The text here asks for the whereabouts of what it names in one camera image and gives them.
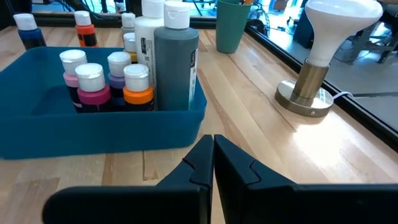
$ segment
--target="white light bulb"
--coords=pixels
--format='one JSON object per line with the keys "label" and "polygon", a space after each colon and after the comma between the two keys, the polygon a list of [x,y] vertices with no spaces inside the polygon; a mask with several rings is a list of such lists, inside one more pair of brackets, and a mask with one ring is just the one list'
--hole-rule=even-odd
{"label": "white light bulb", "polygon": [[308,62],[327,67],[350,35],[377,22],[383,10],[375,0],[309,0],[305,13],[314,31]]}

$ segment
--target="lamp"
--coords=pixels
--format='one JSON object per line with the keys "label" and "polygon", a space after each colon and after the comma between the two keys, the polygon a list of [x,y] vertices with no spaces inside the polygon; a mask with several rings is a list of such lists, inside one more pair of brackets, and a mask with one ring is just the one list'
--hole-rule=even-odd
{"label": "lamp", "polygon": [[333,104],[333,97],[321,85],[337,48],[351,34],[377,22],[383,10],[375,0],[309,0],[305,13],[314,31],[310,56],[298,80],[282,81],[275,98],[294,113],[321,117]]}

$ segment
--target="wooden workbench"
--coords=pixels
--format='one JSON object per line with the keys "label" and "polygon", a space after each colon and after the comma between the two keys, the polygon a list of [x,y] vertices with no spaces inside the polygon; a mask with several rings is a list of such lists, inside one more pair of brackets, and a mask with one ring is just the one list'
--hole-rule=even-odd
{"label": "wooden workbench", "polygon": [[[43,28],[50,46],[78,46],[74,28]],[[119,29],[97,29],[99,46],[122,46]],[[296,73],[244,34],[238,51],[215,49],[215,31],[200,31],[198,77],[208,99],[203,134],[224,134],[265,165],[299,183],[398,180],[398,154],[333,106],[325,118],[293,114],[274,99]],[[0,69],[24,52],[15,27],[0,31]],[[0,223],[40,223],[46,198],[75,185],[155,185],[190,150],[0,161]],[[223,223],[214,182],[213,223]]]}

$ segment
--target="blue plastic bin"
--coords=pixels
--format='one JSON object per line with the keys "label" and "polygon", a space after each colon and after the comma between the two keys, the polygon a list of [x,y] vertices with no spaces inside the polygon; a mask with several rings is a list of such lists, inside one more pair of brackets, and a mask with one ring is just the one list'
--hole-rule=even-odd
{"label": "blue plastic bin", "polygon": [[205,116],[197,80],[190,111],[76,114],[63,81],[59,54],[81,49],[109,71],[107,56],[119,48],[39,47],[0,74],[0,157],[27,159],[185,147]]}

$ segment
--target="white bottle cap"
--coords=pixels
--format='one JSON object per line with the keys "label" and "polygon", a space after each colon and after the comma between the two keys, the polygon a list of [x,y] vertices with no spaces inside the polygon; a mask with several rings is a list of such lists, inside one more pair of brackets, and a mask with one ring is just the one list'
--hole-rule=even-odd
{"label": "white bottle cap", "polygon": [[164,3],[164,26],[171,29],[189,27],[190,5],[187,2],[167,1]]}
{"label": "white bottle cap", "polygon": [[164,0],[142,0],[142,15],[151,18],[163,17]]}
{"label": "white bottle cap", "polygon": [[124,77],[124,67],[131,64],[131,56],[125,52],[113,52],[108,56],[109,71],[113,77]]}
{"label": "white bottle cap", "polygon": [[19,30],[37,29],[37,24],[32,14],[28,13],[15,14],[14,20]]}
{"label": "white bottle cap", "polygon": [[124,67],[124,79],[126,88],[138,92],[149,88],[149,69],[145,65],[134,64]]}
{"label": "white bottle cap", "polygon": [[86,63],[77,66],[75,70],[81,90],[95,92],[105,88],[104,70],[100,64]]}
{"label": "white bottle cap", "polygon": [[82,50],[66,50],[60,53],[63,69],[69,75],[76,75],[77,66],[87,63],[86,53]]}
{"label": "white bottle cap", "polygon": [[134,27],[135,18],[136,18],[136,15],[134,15],[134,13],[130,13],[130,12],[122,13],[122,26],[127,27],[127,28]]}
{"label": "white bottle cap", "polygon": [[136,46],[136,34],[135,33],[127,33],[123,35],[123,43],[124,49],[127,52],[137,52]]}
{"label": "white bottle cap", "polygon": [[76,11],[75,20],[76,20],[76,25],[78,26],[91,25],[90,13],[87,11]]}

